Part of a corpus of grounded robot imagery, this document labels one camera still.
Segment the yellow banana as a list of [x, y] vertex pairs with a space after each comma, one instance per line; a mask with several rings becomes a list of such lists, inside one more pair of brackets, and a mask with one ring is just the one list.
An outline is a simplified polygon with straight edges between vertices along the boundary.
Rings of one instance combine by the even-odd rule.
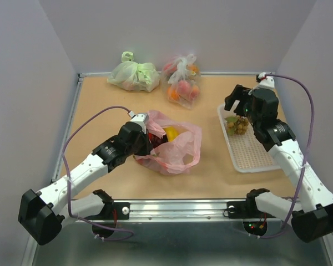
[[172, 126], [165, 127], [164, 131], [165, 131], [166, 139], [168, 142], [172, 142], [179, 136], [179, 132], [177, 131], [177, 129], [175, 127], [172, 127]]

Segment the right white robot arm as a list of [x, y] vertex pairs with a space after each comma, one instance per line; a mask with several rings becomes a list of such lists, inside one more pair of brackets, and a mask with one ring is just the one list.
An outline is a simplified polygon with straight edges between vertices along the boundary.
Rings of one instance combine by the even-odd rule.
[[305, 159], [289, 125], [278, 119], [279, 99], [275, 92], [252, 90], [236, 85], [225, 98], [226, 111], [248, 119], [255, 138], [280, 166], [295, 187], [288, 201], [267, 189], [247, 194], [244, 211], [250, 216], [267, 213], [290, 224], [296, 236], [305, 243], [333, 233], [333, 193], [330, 192]]

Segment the pink plastic bag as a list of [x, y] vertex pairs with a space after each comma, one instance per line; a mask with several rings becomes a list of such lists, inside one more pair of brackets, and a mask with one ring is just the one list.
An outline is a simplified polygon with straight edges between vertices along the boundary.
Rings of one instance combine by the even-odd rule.
[[162, 175], [188, 173], [200, 161], [202, 129], [189, 122], [172, 120], [157, 110], [149, 110], [147, 114], [147, 129], [151, 134], [163, 138], [164, 129], [173, 127], [179, 135], [153, 148], [147, 156], [135, 155], [136, 162]]

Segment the tan longan bunch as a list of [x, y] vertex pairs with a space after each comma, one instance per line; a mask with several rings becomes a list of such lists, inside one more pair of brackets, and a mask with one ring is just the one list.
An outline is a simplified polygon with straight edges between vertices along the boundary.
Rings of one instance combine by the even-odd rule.
[[249, 121], [243, 116], [228, 116], [225, 122], [228, 135], [244, 135], [248, 130]]

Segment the dark red grape bunch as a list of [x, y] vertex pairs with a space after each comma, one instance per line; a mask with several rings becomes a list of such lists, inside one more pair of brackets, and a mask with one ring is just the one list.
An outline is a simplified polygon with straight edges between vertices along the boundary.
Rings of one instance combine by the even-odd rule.
[[168, 138], [166, 135], [164, 135], [163, 137], [157, 137], [156, 135], [149, 133], [148, 136], [149, 136], [149, 141], [154, 149], [160, 146], [161, 144], [168, 142]]

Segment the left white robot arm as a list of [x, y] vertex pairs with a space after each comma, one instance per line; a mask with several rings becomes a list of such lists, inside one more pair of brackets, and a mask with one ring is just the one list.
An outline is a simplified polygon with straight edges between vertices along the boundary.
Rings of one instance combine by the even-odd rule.
[[37, 192], [28, 190], [22, 195], [18, 221], [39, 245], [52, 241], [63, 227], [79, 218], [113, 218], [113, 200], [103, 190], [78, 200], [71, 198], [125, 163], [129, 156], [150, 154], [153, 147], [147, 119], [144, 113], [135, 115], [67, 175]]

